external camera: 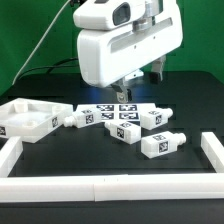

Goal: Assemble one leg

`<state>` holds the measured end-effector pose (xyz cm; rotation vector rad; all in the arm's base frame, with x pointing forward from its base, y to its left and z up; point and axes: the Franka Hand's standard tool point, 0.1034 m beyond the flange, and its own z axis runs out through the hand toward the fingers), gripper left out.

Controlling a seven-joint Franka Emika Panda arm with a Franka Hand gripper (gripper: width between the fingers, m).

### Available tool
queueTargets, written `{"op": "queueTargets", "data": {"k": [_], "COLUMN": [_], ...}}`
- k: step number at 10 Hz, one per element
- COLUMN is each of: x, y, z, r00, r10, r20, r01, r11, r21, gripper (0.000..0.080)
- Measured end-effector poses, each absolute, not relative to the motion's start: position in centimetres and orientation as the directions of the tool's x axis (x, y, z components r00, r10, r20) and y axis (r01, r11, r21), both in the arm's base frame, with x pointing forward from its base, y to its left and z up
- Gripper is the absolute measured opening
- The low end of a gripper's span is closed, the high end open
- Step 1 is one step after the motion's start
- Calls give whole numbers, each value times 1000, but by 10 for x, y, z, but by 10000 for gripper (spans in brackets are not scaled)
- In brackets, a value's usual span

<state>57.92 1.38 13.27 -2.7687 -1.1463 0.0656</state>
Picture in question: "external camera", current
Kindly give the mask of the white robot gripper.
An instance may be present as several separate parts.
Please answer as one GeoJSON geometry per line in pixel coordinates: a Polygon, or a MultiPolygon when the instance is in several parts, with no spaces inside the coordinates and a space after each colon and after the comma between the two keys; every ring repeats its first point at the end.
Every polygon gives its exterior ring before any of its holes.
{"type": "Polygon", "coordinates": [[[73,14],[83,80],[111,85],[119,102],[132,100],[123,77],[152,62],[150,82],[163,80],[167,53],[181,45],[176,0],[87,0],[73,14]]]}

